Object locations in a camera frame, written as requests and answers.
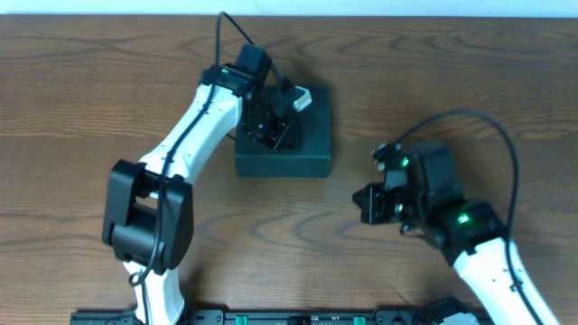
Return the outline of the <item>black cardboard box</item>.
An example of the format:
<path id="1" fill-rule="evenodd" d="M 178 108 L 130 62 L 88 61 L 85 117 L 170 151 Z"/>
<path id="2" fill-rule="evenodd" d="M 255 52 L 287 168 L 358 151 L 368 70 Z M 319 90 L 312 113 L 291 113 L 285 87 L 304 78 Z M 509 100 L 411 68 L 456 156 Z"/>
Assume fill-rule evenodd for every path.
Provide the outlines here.
<path id="1" fill-rule="evenodd" d="M 270 149 L 237 130 L 235 165 L 240 177 L 326 178 L 331 169 L 331 89 L 309 87 L 312 103 L 301 112 L 298 148 Z"/>

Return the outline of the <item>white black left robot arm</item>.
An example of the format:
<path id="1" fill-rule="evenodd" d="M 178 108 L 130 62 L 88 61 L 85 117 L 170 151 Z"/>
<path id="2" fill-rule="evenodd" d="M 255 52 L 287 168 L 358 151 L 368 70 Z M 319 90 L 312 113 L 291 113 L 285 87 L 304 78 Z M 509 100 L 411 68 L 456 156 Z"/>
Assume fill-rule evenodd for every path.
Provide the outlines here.
<path id="1" fill-rule="evenodd" d="M 235 63 L 213 63 L 171 132 L 138 162 L 119 160 L 112 168 L 102 240 L 129 272 L 134 324 L 183 319 L 177 276 L 193 235 L 192 190 L 220 141 L 241 128 L 266 148 L 298 146 L 297 121 L 312 95 L 287 77 L 267 87 L 274 70 L 271 57 L 251 44 Z"/>

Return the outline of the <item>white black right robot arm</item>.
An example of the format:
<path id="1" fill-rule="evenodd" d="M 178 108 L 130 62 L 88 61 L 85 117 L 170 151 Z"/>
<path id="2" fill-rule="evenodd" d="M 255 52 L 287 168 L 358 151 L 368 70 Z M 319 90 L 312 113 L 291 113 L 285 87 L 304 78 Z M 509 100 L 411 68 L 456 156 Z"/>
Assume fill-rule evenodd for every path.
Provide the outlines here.
<path id="1" fill-rule="evenodd" d="M 373 157 L 384 179 L 353 194 L 362 222 L 397 223 L 401 234 L 418 230 L 471 288 L 494 323 L 558 322 L 496 210 L 486 200 L 465 198 L 445 143 L 428 141 L 410 148 L 385 144 Z"/>

